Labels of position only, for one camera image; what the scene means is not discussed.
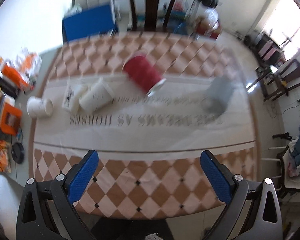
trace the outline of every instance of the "snack bag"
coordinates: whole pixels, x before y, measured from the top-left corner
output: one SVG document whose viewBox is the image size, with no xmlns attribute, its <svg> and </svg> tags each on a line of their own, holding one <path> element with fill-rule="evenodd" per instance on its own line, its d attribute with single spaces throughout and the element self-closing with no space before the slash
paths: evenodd
<svg viewBox="0 0 300 240">
<path fill-rule="evenodd" d="M 11 144 L 0 140 L 0 171 L 5 173 L 11 173 L 11 166 L 8 157 L 8 152 L 11 148 Z"/>
</svg>

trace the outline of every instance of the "red object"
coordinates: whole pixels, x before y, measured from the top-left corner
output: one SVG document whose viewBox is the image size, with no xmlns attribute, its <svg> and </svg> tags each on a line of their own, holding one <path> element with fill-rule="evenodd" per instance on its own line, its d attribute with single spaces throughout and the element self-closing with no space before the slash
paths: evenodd
<svg viewBox="0 0 300 240">
<path fill-rule="evenodd" d="M 136 54 L 122 68 L 129 77 L 149 96 L 154 88 L 159 89 L 165 79 L 151 66 L 145 55 Z"/>
</svg>

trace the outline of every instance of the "blue gripper pad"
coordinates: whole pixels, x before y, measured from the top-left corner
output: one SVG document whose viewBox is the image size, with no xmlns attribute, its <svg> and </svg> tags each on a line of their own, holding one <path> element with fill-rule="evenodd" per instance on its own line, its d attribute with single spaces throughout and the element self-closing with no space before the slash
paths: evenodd
<svg viewBox="0 0 300 240">
<path fill-rule="evenodd" d="M 200 165 L 219 200 L 228 205 L 232 198 L 230 185 L 205 151 L 201 153 Z"/>
<path fill-rule="evenodd" d="M 93 173 L 98 167 L 98 163 L 98 152 L 94 151 L 68 186 L 68 200 L 70 204 L 80 200 Z"/>
</svg>

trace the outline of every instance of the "chair back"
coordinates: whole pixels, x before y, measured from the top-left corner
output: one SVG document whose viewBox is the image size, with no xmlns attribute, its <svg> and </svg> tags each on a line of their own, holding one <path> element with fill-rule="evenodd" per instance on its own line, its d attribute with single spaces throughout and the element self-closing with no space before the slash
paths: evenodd
<svg viewBox="0 0 300 240">
<path fill-rule="evenodd" d="M 167 9 L 167 13 L 165 15 L 165 19 L 163 22 L 163 27 L 166 28 L 168 24 L 168 20 L 172 11 L 172 7 L 175 0 L 171 0 Z M 132 13 L 132 31 L 135 31 L 137 28 L 137 14 L 134 0 L 130 0 L 131 13 Z M 153 30 L 155 31 L 157 24 L 157 15 L 158 15 L 158 6 L 159 0 L 146 0 L 146 14 L 145 14 L 145 30 Z"/>
<path fill-rule="evenodd" d="M 289 74 L 287 75 L 283 75 L 284 72 L 286 72 L 288 70 L 288 68 L 290 68 L 293 64 L 296 64 L 296 68 L 294 70 L 292 70 Z M 281 72 L 280 72 L 281 77 L 283 78 L 283 80 L 285 80 L 287 83 L 297 79 L 300 77 L 300 62 L 296 59 L 292 60 Z M 288 87 L 288 90 L 292 90 L 295 89 L 297 87 L 300 86 L 300 83 L 292 86 L 292 87 Z"/>
</svg>

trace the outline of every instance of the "dark line on tablecloth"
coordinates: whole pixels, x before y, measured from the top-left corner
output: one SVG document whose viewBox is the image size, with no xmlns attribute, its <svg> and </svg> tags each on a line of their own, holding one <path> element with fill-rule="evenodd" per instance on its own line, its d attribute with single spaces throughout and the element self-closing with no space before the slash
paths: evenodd
<svg viewBox="0 0 300 240">
<path fill-rule="evenodd" d="M 171 150 L 171 151 L 155 151 L 155 152 L 149 152 L 149 151 L 109 151 L 109 150 L 97 150 L 100 152 L 111 152 L 111 153 L 175 153 L 175 152 L 194 152 L 194 151 L 202 151 L 202 150 L 211 150 L 211 149 L 217 149 L 217 148 L 226 148 L 226 147 L 231 147 L 231 146 L 236 146 L 236 145 L 242 145 L 242 144 L 247 144 L 247 143 L 252 143 L 255 142 L 256 140 L 253 141 L 248 141 L 248 142 L 243 142 L 243 143 L 236 143 L 236 144 L 229 144 L 229 145 L 224 145 L 224 146 L 216 146 L 216 147 L 208 147 L 208 148 L 199 148 L 199 149 L 191 149 L 191 150 Z M 51 146 L 51 147 L 57 147 L 57 148 L 68 148 L 71 150 L 84 150 L 88 151 L 90 149 L 86 148 L 78 148 L 78 147 L 69 147 L 69 146 L 62 146 L 62 145 L 55 145 L 55 144 L 49 144 L 49 143 L 41 143 L 41 142 L 36 142 L 36 144 L 40 145 L 45 145 L 45 146 Z"/>
</svg>

